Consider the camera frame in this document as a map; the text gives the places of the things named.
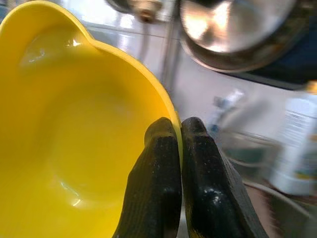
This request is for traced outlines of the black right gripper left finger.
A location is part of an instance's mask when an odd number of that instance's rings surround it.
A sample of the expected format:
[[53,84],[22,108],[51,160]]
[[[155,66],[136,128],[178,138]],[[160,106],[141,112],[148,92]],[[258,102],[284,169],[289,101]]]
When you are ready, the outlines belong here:
[[177,236],[182,185],[177,136],[169,119],[153,122],[129,173],[115,238]]

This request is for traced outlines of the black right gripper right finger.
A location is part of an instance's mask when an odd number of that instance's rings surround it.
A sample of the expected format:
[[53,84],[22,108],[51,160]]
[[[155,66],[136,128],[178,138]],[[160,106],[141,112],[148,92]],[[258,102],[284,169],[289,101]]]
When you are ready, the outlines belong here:
[[191,238],[266,238],[242,183],[201,119],[182,122],[182,180]]

